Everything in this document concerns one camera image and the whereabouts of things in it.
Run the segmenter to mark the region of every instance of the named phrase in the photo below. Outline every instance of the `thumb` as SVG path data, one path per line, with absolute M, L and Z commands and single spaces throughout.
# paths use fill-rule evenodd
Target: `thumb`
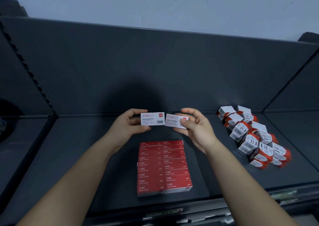
M 186 119 L 181 119 L 181 120 L 180 120 L 180 123 L 181 123 L 184 127 L 188 128 L 188 129 L 191 129 L 191 130 L 194 130 L 195 127 L 196 127 L 196 125 L 197 125 L 197 123 L 194 123 L 194 122 L 189 121 L 189 120 L 186 120 Z
M 143 133 L 143 132 L 149 130 L 149 126 L 144 126 L 144 125 L 134 125 L 134 126 L 130 126 L 130 127 L 131 127 L 132 134 Z

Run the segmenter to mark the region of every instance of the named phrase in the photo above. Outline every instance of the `left hand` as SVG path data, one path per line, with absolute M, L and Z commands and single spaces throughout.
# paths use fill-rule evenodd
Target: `left hand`
M 141 117 L 134 117 L 134 114 L 146 113 L 146 109 L 131 108 L 122 115 L 118 116 L 108 132 L 99 139 L 110 148 L 112 154 L 116 153 L 133 134 L 143 133 L 151 129 L 150 126 L 142 126 Z

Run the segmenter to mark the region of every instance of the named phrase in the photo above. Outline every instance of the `white wall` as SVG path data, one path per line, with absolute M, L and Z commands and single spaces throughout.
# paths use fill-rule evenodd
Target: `white wall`
M 319 0 L 18 0 L 30 17 L 297 40 Z

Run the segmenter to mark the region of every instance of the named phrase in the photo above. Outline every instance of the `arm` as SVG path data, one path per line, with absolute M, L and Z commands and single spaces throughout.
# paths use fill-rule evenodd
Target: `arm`
M 74 166 L 22 218 L 18 226 L 82 225 L 109 158 L 136 133 L 150 130 L 134 114 L 144 109 L 130 109 L 120 115 L 109 131 L 93 144 Z
M 245 170 L 236 157 L 216 138 L 208 119 L 198 110 L 183 108 L 187 128 L 175 131 L 187 135 L 207 155 L 225 201 L 237 225 L 297 225 L 275 200 Z

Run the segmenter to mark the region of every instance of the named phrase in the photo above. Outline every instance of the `hand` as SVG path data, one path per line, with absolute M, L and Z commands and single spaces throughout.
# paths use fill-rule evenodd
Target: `hand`
M 207 155 L 209 150 L 218 141 L 210 122 L 200 111 L 194 108 L 183 108 L 181 111 L 183 113 L 193 114 L 194 116 L 176 113 L 176 115 L 187 116 L 189 118 L 188 120 L 180 120 L 181 124 L 187 129 L 173 128 L 173 130 L 188 136 L 195 146 Z
M 143 133 L 151 129 L 149 126 L 142 126 L 141 117 L 134 117 L 134 114 L 146 113 L 146 109 L 127 110 L 118 116 L 108 132 L 98 141 L 110 147 L 111 153 L 116 153 L 133 134 Z

